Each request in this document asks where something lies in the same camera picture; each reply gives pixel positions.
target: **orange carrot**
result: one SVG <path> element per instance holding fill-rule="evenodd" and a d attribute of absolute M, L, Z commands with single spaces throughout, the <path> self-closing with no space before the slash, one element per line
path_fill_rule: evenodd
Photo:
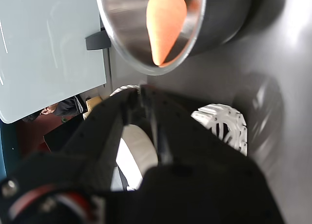
<path fill-rule="evenodd" d="M 186 15 L 184 0 L 149 0 L 146 26 L 155 65 L 164 63 L 182 30 Z"/>

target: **person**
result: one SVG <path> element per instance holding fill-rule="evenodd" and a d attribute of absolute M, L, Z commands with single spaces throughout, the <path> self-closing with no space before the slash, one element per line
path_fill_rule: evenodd
<path fill-rule="evenodd" d="M 60 101 L 58 103 L 55 103 L 53 105 L 50 105 L 46 108 L 44 108 L 43 110 L 37 111 L 35 113 L 32 113 L 24 118 L 22 118 L 22 120 L 24 122 L 32 122 L 34 121 L 36 118 L 39 117 L 39 115 L 44 114 L 54 114 L 56 116 L 75 116 L 77 114 L 79 114 L 77 107 L 76 107 L 76 102 L 75 102 L 75 98 L 72 96 L 70 98 L 67 98 L 63 101 Z"/>

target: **screw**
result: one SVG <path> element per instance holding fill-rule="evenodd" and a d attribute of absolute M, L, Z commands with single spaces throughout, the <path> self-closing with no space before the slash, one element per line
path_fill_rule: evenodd
<path fill-rule="evenodd" d="M 57 203 L 54 199 L 51 197 L 48 197 L 45 202 L 41 205 L 40 209 L 43 212 L 51 212 L 55 207 L 57 206 Z"/>
<path fill-rule="evenodd" d="M 17 193 L 18 187 L 12 180 L 9 180 L 2 185 L 1 191 L 4 198 L 10 198 Z"/>

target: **white 3d-printed part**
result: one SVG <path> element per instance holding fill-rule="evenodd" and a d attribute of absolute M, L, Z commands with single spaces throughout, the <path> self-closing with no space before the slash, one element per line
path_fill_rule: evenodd
<path fill-rule="evenodd" d="M 192 117 L 205 128 L 211 129 L 220 140 L 247 156 L 247 127 L 239 111 L 230 106 L 211 104 L 194 111 Z M 228 128 L 226 135 L 224 125 Z"/>

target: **metal bowl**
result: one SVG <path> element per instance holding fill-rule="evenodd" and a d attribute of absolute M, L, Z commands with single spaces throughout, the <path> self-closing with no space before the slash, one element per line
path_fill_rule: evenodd
<path fill-rule="evenodd" d="M 230 40 L 242 26 L 251 0 L 185 0 L 183 29 L 165 63 L 153 63 L 146 28 L 148 0 L 97 0 L 108 36 L 117 51 L 138 71 L 163 75 L 191 53 L 200 53 Z"/>

